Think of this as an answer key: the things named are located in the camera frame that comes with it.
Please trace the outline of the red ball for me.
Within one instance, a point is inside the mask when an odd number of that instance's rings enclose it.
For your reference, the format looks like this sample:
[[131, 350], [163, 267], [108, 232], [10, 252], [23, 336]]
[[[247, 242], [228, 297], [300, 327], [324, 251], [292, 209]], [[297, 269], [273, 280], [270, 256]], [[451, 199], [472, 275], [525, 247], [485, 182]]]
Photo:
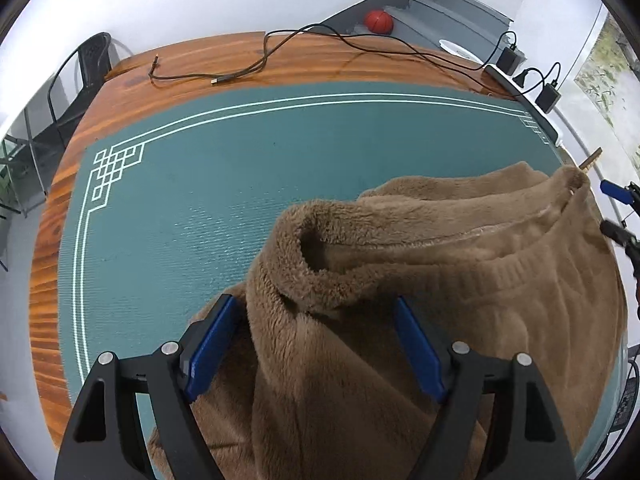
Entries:
[[364, 17], [364, 26], [371, 34], [388, 36], [394, 29], [394, 20], [384, 10], [372, 10]]

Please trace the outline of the grey stairs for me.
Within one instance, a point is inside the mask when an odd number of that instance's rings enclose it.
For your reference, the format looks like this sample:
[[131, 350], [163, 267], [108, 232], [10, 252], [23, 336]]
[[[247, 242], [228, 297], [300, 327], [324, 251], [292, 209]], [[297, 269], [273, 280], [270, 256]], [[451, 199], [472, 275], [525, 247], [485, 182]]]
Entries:
[[516, 49], [510, 18], [477, 0], [363, 0], [326, 24], [345, 34], [364, 34], [371, 11], [392, 18], [393, 37], [475, 63], [495, 63], [503, 50]]

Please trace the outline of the black power adapter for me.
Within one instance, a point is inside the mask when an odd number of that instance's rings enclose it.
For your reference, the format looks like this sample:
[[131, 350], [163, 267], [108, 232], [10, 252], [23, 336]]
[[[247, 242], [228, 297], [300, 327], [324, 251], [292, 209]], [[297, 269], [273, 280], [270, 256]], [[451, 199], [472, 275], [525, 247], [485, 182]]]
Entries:
[[539, 96], [536, 97], [535, 104], [544, 114], [548, 114], [554, 109], [559, 99], [561, 99], [561, 95], [558, 83], [554, 80], [544, 85]]
[[507, 47], [504, 48], [498, 57], [496, 66], [503, 73], [508, 76], [512, 76], [518, 66], [523, 62], [523, 57], [517, 48]]

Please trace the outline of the green table mat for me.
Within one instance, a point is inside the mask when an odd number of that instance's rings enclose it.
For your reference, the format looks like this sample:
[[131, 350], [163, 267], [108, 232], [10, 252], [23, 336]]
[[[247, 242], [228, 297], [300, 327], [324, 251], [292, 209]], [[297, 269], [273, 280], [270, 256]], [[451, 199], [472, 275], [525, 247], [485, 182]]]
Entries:
[[[178, 341], [241, 283], [281, 214], [352, 202], [403, 177], [475, 178], [524, 162], [574, 160], [517, 100], [422, 84], [294, 84], [231, 90], [122, 127], [85, 151], [62, 238], [58, 282], [70, 414], [99, 355], [146, 356]], [[607, 476], [608, 438], [638, 367], [627, 330], [577, 477]], [[478, 479], [494, 398], [480, 401], [460, 479]], [[175, 479], [150, 398], [137, 395], [153, 479]]]

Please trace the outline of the white power strip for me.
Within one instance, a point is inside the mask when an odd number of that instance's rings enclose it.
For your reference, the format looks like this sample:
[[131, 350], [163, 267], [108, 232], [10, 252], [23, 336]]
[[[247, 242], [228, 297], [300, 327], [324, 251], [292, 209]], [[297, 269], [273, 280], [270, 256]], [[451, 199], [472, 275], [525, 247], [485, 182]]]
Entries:
[[500, 86], [525, 108], [526, 112], [533, 117], [533, 120], [538, 125], [538, 129], [544, 133], [549, 142], [556, 148], [563, 145], [563, 133], [530, 96], [534, 90], [542, 86], [542, 80], [534, 84], [529, 90], [525, 90], [515, 82], [513, 77], [506, 74], [503, 70], [500, 70], [496, 64], [488, 64], [484, 68], [484, 72], [488, 73], [495, 81], [498, 81]]

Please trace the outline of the glass desk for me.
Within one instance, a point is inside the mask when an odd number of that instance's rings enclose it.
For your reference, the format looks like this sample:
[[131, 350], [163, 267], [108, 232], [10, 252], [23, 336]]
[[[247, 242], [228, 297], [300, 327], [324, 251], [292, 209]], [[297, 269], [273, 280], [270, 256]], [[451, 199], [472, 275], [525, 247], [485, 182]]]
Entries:
[[[46, 158], [52, 154], [50, 145], [38, 140], [34, 135], [28, 107], [25, 106], [1, 139], [1, 167], [6, 170], [9, 179], [9, 190], [16, 203], [12, 211], [16, 214], [27, 218], [30, 212], [46, 202], [49, 187], [44, 182], [44, 170]], [[18, 190], [18, 185], [29, 176], [35, 177], [42, 195], [42, 199], [32, 206], [22, 199]]]

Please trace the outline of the black chair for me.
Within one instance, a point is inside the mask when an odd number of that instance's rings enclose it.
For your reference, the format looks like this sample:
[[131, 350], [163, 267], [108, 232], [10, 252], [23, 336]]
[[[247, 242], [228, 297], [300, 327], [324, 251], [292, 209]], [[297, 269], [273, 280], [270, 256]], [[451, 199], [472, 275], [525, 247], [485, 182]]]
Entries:
[[27, 104], [18, 124], [34, 141], [34, 148], [26, 148], [28, 159], [35, 154], [46, 160], [66, 148], [112, 68], [111, 43], [108, 32], [85, 40]]

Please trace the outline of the brown fleece garment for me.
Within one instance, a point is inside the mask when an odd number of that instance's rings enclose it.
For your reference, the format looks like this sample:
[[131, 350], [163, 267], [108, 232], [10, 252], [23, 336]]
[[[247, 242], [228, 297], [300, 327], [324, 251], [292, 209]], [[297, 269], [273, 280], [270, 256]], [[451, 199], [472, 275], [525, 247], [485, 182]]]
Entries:
[[588, 177], [524, 162], [403, 177], [280, 215], [193, 415], [229, 479], [403, 479], [437, 414], [394, 329], [397, 297], [484, 356], [529, 354], [579, 451], [627, 326]]

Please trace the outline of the framed wall painting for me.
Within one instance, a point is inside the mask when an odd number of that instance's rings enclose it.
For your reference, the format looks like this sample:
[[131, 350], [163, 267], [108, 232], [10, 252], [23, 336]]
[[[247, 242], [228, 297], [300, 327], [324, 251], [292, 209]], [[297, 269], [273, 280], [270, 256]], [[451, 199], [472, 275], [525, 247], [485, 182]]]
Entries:
[[574, 81], [639, 172], [639, 58], [611, 14]]

